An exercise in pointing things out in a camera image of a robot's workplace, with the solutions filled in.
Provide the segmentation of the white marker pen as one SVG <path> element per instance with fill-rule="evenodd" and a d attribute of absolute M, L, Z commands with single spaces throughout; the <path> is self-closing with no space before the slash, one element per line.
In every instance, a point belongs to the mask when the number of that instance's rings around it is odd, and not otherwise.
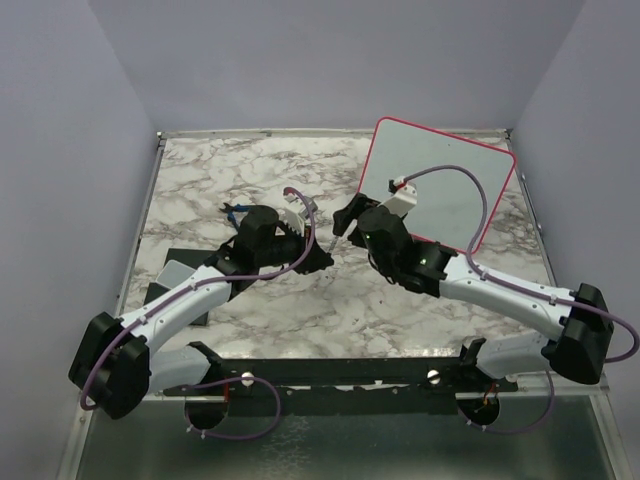
<path fill-rule="evenodd" d="M 331 241 L 331 243 L 330 243 L 330 245 L 329 245 L 329 247 L 328 247 L 328 249 L 327 249 L 327 253 L 329 253 L 330 255 L 333 254 L 333 252 L 334 252 L 335 248 L 337 247 L 338 242 L 340 240 L 341 240 L 340 236 L 334 236 L 332 241 Z"/>

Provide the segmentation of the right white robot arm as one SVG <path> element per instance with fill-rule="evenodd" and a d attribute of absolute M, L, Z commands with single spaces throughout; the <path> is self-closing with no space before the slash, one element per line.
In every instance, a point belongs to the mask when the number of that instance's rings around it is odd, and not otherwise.
<path fill-rule="evenodd" d="M 481 391 L 494 379 L 545 370 L 584 385 L 600 381 L 614 327 L 597 288 L 583 284 L 571 291 L 512 276 L 492 281 L 489 270 L 470 267 L 457 251 L 412 237 L 404 218 L 416 204 L 411 185 L 384 202 L 358 193 L 334 212 L 333 234 L 341 237 L 352 227 L 350 242 L 367 250 L 373 268 L 391 284 L 470 303 L 530 328 L 528 334 L 473 342 L 472 359 L 459 367 L 467 389 Z"/>

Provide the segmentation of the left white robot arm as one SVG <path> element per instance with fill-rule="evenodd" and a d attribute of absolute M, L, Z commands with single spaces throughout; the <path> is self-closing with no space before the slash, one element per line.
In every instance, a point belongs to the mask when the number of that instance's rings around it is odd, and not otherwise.
<path fill-rule="evenodd" d="M 331 266 L 331 256 L 316 241 L 315 211 L 308 199 L 294 202 L 283 215 L 252 206 L 236 234 L 175 287 L 119 317 L 102 312 L 92 318 L 68 373 L 81 391 L 81 407 L 120 419 L 146 395 L 167 388 L 189 385 L 202 395 L 214 392 L 221 371 L 206 353 L 191 345 L 164 352 L 162 346 L 258 281 Z"/>

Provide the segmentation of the red framed whiteboard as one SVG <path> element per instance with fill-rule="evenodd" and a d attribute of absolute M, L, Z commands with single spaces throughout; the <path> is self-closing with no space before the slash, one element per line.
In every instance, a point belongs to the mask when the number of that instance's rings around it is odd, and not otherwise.
<path fill-rule="evenodd" d="M 391 196 L 390 180 L 441 165 L 462 167 L 477 178 L 491 217 L 515 171 L 516 158 L 507 148 L 485 140 L 383 117 L 374 130 L 358 191 L 383 202 Z M 481 197 L 472 180 L 447 169 L 421 176 L 412 184 L 417 189 L 417 206 L 405 218 L 408 231 L 422 240 L 466 250 L 482 214 Z"/>

